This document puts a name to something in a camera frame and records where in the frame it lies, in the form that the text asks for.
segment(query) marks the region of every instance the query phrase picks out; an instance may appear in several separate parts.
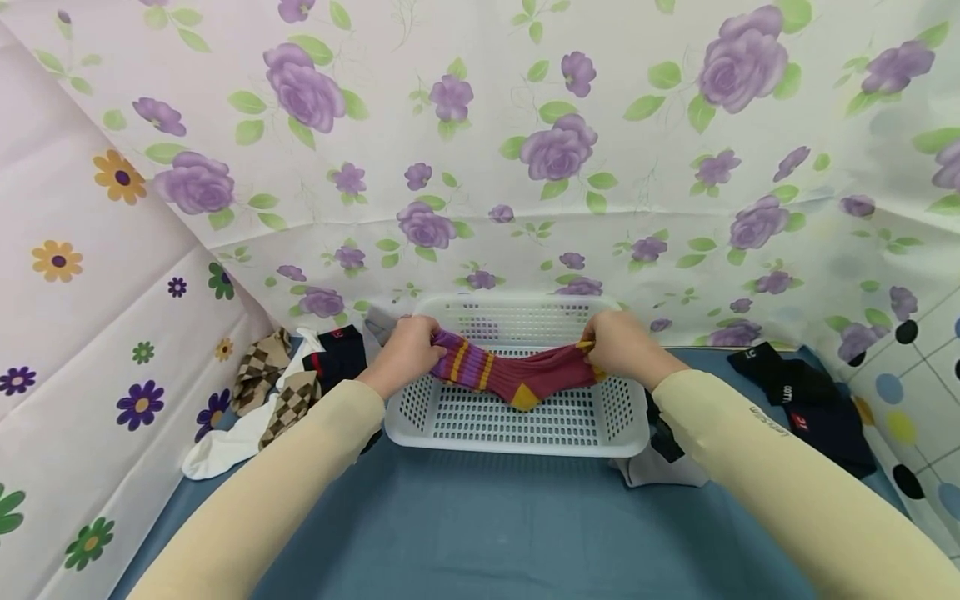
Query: purple rose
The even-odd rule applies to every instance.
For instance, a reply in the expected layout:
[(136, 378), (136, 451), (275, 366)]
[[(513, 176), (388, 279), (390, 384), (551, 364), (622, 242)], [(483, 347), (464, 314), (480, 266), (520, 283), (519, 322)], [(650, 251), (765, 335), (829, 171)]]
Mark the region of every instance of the purple rose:
[(403, 174), (407, 178), (407, 187), (412, 191), (417, 191), (426, 187), (426, 183), (433, 177), (433, 167), (422, 162), (412, 164)]
[(666, 242), (656, 237), (646, 237), (636, 240), (631, 246), (634, 251), (634, 260), (640, 262), (654, 262), (663, 252), (666, 252)]
[(363, 176), (366, 174), (367, 172), (363, 169), (353, 166), (352, 162), (345, 162), (344, 166), (333, 174), (333, 182), (341, 192), (356, 196), (367, 189), (367, 185), (363, 182)]
[(740, 166), (741, 162), (743, 161), (733, 155), (733, 150), (725, 150), (717, 156), (704, 158), (700, 163), (700, 170), (694, 177), (702, 181), (706, 187), (726, 183), (730, 180), (730, 171)]
[(565, 180), (576, 175), (593, 154), (597, 134), (579, 114), (565, 114), (553, 129), (535, 132), (523, 141), (520, 161), (530, 165), (531, 180)]
[(506, 204), (498, 204), (490, 209), (488, 216), (494, 223), (503, 225), (514, 220), (514, 210)]
[(730, 310), (738, 315), (743, 313), (750, 312), (750, 307), (753, 305), (754, 301), (749, 298), (741, 298), (734, 300), (730, 303)]
[(567, 296), (603, 296), (603, 282), (589, 277), (574, 277), (554, 294)]
[(303, 274), (303, 269), (300, 267), (280, 265), (276, 268), (276, 272), (294, 281), (306, 281), (306, 275)]
[(910, 85), (910, 78), (929, 73), (933, 59), (926, 43), (905, 41), (900, 48), (888, 48), (867, 64), (870, 75), (860, 88), (868, 94), (895, 94)]
[(900, 321), (906, 321), (917, 312), (917, 297), (913, 292), (898, 285), (890, 288), (890, 308)]
[(933, 184), (960, 192), (960, 137), (938, 152), (936, 161), (943, 168), (934, 174)]
[(154, 177), (154, 189), (165, 202), (188, 215), (217, 212), (233, 202), (233, 178), (226, 164), (185, 151), (174, 156), (170, 166)]
[(360, 269), (363, 267), (363, 259), (366, 254), (362, 250), (351, 248), (350, 246), (341, 246), (340, 250), (333, 253), (333, 257), (340, 261), (340, 266), (344, 269)]
[(336, 291), (325, 287), (308, 287), (300, 299), (300, 311), (313, 313), (325, 319), (344, 312), (344, 299)]
[(786, 49), (777, 41), (782, 30), (783, 13), (774, 6), (724, 21), (698, 79), (707, 102), (737, 114), (754, 98), (769, 96), (786, 71)]
[(749, 346), (760, 337), (762, 326), (748, 321), (737, 319), (723, 329), (718, 329), (708, 337), (711, 346)]
[(673, 322), (669, 319), (654, 319), (650, 322), (650, 330), (654, 333), (657, 333), (659, 331), (663, 331), (672, 324)]
[(290, 116), (320, 133), (330, 133), (333, 119), (347, 114), (340, 87), (319, 73), (313, 60), (297, 44), (282, 43), (263, 53), (267, 81)]
[(756, 281), (756, 290), (760, 293), (782, 294), (790, 287), (793, 277), (784, 271), (774, 271), (770, 275), (765, 275)]
[(457, 237), (453, 223), (434, 213), (426, 203), (411, 202), (396, 214), (396, 219), (407, 239), (422, 248), (447, 248), (450, 240)]
[(576, 252), (564, 252), (560, 255), (560, 262), (562, 262), (567, 269), (573, 269), (574, 271), (583, 269), (584, 261), (586, 260), (582, 254)]
[(774, 183), (790, 177), (794, 169), (802, 165), (808, 156), (810, 156), (810, 149), (806, 146), (801, 146), (788, 154), (786, 158), (780, 161), (780, 168), (774, 175)]
[(430, 102), (437, 105), (437, 118), (441, 121), (465, 120), (471, 100), (473, 88), (456, 75), (444, 75), (430, 90)]
[(305, 21), (317, 0), (280, 0), (276, 10), (287, 23)]
[(783, 231), (789, 217), (790, 213), (780, 207), (779, 198), (764, 196), (736, 213), (730, 225), (730, 245), (740, 250), (763, 248), (770, 236)]
[(590, 93), (590, 82), (596, 79), (593, 60), (583, 52), (572, 52), (560, 61), (560, 72), (564, 74), (566, 88), (577, 98), (586, 98)]
[(470, 287), (474, 290), (479, 290), (481, 288), (485, 290), (491, 290), (494, 286), (496, 286), (496, 277), (486, 271), (478, 270), (467, 276), (467, 282), (469, 282)]
[(840, 201), (840, 210), (854, 217), (869, 217), (874, 214), (875, 203), (870, 196), (855, 194)]
[(849, 363), (888, 333), (890, 332), (884, 327), (876, 325), (868, 327), (860, 323), (851, 323), (840, 333), (841, 342), (837, 356), (843, 362)]
[(186, 127), (180, 122), (182, 115), (178, 110), (170, 108), (170, 105), (165, 102), (153, 98), (140, 98), (133, 102), (133, 110), (136, 110), (137, 114), (164, 133), (170, 133), (177, 137), (186, 135)]

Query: beige arm sleeve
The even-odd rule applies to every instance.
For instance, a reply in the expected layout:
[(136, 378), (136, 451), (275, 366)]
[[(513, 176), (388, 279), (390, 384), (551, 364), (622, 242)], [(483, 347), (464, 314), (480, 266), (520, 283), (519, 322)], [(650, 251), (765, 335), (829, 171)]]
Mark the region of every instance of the beige arm sleeve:
[(913, 523), (717, 377), (653, 393), (680, 446), (770, 532), (825, 598), (960, 598), (960, 573)]
[(383, 399), (366, 384), (341, 382), (187, 519), (129, 600), (248, 598), (383, 414)]

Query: human hand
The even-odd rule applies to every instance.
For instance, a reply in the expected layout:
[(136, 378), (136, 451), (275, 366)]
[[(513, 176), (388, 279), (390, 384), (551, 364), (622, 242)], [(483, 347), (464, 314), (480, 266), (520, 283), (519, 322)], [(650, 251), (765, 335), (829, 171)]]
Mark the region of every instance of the human hand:
[(384, 399), (392, 396), (427, 374), (444, 357), (446, 348), (430, 345), (431, 337), (439, 330), (440, 324), (432, 317), (401, 318), (387, 345), (357, 381), (366, 383)]
[(587, 357), (590, 364), (610, 374), (635, 379), (651, 391), (671, 373), (689, 369), (626, 311), (605, 310), (593, 315), (582, 339), (595, 343)]

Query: basket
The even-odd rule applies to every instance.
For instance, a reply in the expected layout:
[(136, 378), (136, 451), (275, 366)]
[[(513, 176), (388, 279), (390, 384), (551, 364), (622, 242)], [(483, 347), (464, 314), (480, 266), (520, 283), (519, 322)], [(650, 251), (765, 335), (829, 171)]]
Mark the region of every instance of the basket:
[[(609, 308), (617, 305), (600, 297), (451, 295), (423, 300), (416, 312), (519, 358), (578, 341), (589, 318)], [(643, 388), (619, 377), (560, 391), (521, 413), (498, 396), (426, 375), (390, 398), (385, 429), (406, 446), (620, 458), (647, 445), (646, 409)]]

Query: flower print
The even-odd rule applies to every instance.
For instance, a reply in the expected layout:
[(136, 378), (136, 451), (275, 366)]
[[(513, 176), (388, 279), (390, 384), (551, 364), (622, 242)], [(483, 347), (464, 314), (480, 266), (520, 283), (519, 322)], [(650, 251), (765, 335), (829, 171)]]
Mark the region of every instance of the flower print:
[(783, 13), (774, 6), (724, 21), (697, 80), (707, 102), (737, 114), (769, 96), (786, 72), (786, 49), (777, 41), (782, 31)]
[(4, 485), (0, 483), (0, 536), (12, 533), (23, 524), (23, 514), (15, 513), (13, 509), (20, 506), (27, 494), (22, 490), (10, 492), (6, 496)]
[(581, 271), (587, 259), (582, 255), (576, 252), (564, 252), (560, 255), (560, 262), (564, 264), (567, 269), (573, 269), (574, 271)]
[(95, 156), (93, 165), (100, 169), (93, 180), (107, 189), (107, 197), (114, 202), (123, 198), (125, 203), (133, 206), (137, 198), (147, 195), (143, 176), (117, 151), (107, 150), (106, 156)]
[(77, 538), (70, 542), (66, 547), (66, 562), (63, 567), (71, 569), (76, 567), (77, 571), (82, 571), (88, 563), (92, 563), (104, 554), (104, 546), (113, 540), (113, 529), (115, 521), (107, 521), (102, 516), (84, 527), (77, 534)]
[(708, 156), (700, 163), (700, 168), (694, 176), (702, 181), (706, 187), (713, 187), (717, 183), (730, 181), (730, 171), (743, 162), (733, 154), (733, 150), (725, 150), (717, 156)]
[(646, 237), (642, 240), (636, 240), (631, 246), (634, 251), (633, 259), (640, 262), (654, 262), (660, 255), (666, 252), (666, 242), (656, 237)]
[(182, 298), (186, 294), (186, 281), (183, 277), (173, 277), (167, 281), (167, 292), (174, 298)]
[(303, 274), (303, 269), (300, 267), (280, 265), (276, 268), (276, 272), (294, 281), (306, 281), (306, 275)]
[(416, 192), (426, 187), (426, 183), (433, 177), (433, 167), (418, 162), (417, 164), (410, 165), (407, 172), (403, 174), (403, 177), (407, 178), (407, 187), (410, 188), (411, 191)]
[(793, 282), (791, 277), (785, 271), (774, 271), (770, 275), (765, 275), (756, 281), (756, 290), (760, 294), (782, 294), (787, 291)]
[(233, 300), (233, 281), (230, 280), (230, 276), (224, 271), (223, 265), (211, 262), (207, 269), (210, 271), (212, 277), (207, 280), (206, 285), (213, 290), (217, 300), (224, 296), (227, 297), (227, 300)]
[(133, 362), (137, 365), (146, 365), (154, 357), (155, 347), (150, 342), (140, 342), (133, 347)]
[(73, 244), (70, 242), (58, 244), (47, 240), (42, 248), (34, 248), (31, 254), (36, 258), (34, 271), (43, 273), (43, 278), (47, 281), (59, 279), (63, 283), (69, 283), (74, 275), (84, 271), (80, 266), (84, 256), (73, 252)]
[(730, 225), (730, 245), (740, 250), (763, 248), (770, 237), (783, 231), (790, 213), (776, 196), (764, 196), (736, 213)]
[(300, 299), (300, 311), (313, 313), (325, 319), (344, 312), (344, 298), (335, 290), (323, 287), (308, 287)]
[(854, 217), (866, 218), (874, 214), (876, 203), (870, 196), (854, 194), (840, 201), (840, 210)]
[(156, 387), (153, 379), (149, 379), (142, 386), (134, 383), (128, 394), (117, 401), (117, 408), (120, 409), (117, 424), (125, 423), (131, 431), (136, 431), (141, 424), (146, 426), (153, 423), (154, 413), (163, 410), (163, 400), (160, 399), (163, 388)]
[(305, 21), (317, 0), (280, 0), (276, 10), (287, 23)]
[(553, 129), (535, 132), (520, 146), (520, 161), (531, 180), (565, 180), (580, 172), (593, 155), (597, 134), (579, 114), (565, 114)]
[(760, 337), (763, 327), (747, 319), (737, 319), (707, 337), (711, 346), (749, 346)]
[(917, 312), (917, 297), (913, 292), (895, 285), (890, 288), (890, 308), (900, 321), (906, 321)]
[(363, 259), (367, 255), (360, 249), (341, 246), (340, 250), (333, 253), (333, 257), (340, 262), (340, 266), (344, 269), (362, 269)]
[(333, 182), (341, 192), (356, 196), (367, 189), (367, 185), (363, 182), (363, 176), (366, 173), (363, 169), (353, 166), (352, 162), (345, 162), (339, 171), (333, 173)]
[(589, 277), (574, 277), (554, 294), (567, 296), (603, 296), (603, 282)]
[(438, 215), (426, 203), (411, 202), (396, 214), (400, 230), (407, 239), (422, 248), (445, 249), (457, 237), (457, 229), (443, 215)]
[(658, 333), (660, 331), (665, 330), (667, 327), (669, 327), (672, 324), (673, 322), (670, 321), (669, 319), (664, 319), (664, 318), (654, 319), (653, 321), (650, 322), (650, 330), (653, 331), (654, 333)]
[(188, 215), (217, 212), (233, 203), (233, 178), (226, 164), (185, 151), (174, 156), (170, 166), (154, 177), (154, 189), (164, 202)]
[(233, 341), (230, 338), (224, 338), (217, 342), (217, 347), (213, 349), (213, 357), (220, 362), (224, 362), (233, 355)]
[(183, 116), (178, 110), (173, 110), (165, 102), (153, 98), (141, 97), (133, 101), (133, 110), (144, 120), (149, 121), (158, 131), (170, 133), (177, 137), (186, 135), (186, 127), (180, 122)]
[(960, 138), (944, 147), (934, 159), (943, 168), (934, 174), (933, 184), (960, 192)]
[(437, 105), (437, 118), (444, 122), (466, 120), (471, 100), (473, 88), (456, 75), (444, 75), (430, 90), (430, 102)]
[(333, 120), (347, 114), (340, 86), (317, 71), (313, 59), (297, 44), (285, 42), (263, 53), (267, 81), (290, 116), (320, 133), (333, 130)]
[(506, 204), (498, 204), (490, 209), (487, 214), (490, 220), (499, 225), (512, 223), (514, 221), (514, 210)]
[(754, 301), (749, 298), (741, 298), (734, 300), (730, 303), (730, 310), (732, 310), (737, 315), (742, 315), (743, 313), (750, 312), (750, 307), (753, 305)]
[(224, 413), (230, 406), (230, 390), (225, 388), (220, 394), (213, 393), (206, 401), (206, 408), (197, 413), (197, 424), (200, 429), (197, 435), (193, 437), (194, 442), (199, 442), (203, 436), (212, 431)]
[(879, 342), (880, 338), (890, 333), (886, 327), (874, 325), (868, 327), (860, 323), (851, 323), (840, 332), (840, 348), (837, 356), (845, 363), (857, 362), (855, 359), (867, 351), (867, 348)]
[(791, 151), (786, 158), (780, 161), (779, 169), (774, 175), (774, 183), (790, 177), (794, 169), (803, 164), (808, 156), (810, 156), (810, 149), (806, 146), (801, 146), (800, 148)]
[(860, 89), (867, 94), (895, 94), (910, 85), (910, 79), (930, 72), (934, 54), (926, 43), (917, 39), (905, 41), (900, 48), (888, 48), (867, 63), (870, 75)]
[(487, 271), (476, 270), (467, 276), (467, 283), (474, 290), (491, 290), (496, 286), (496, 277)]
[(564, 74), (566, 88), (577, 98), (586, 98), (590, 94), (590, 82), (597, 77), (593, 61), (583, 52), (572, 52), (564, 56), (560, 61), (560, 72)]
[(36, 383), (36, 371), (31, 371), (29, 367), (10, 367), (7, 372), (0, 375), (0, 392), (7, 396), (14, 394), (26, 394), (27, 388)]

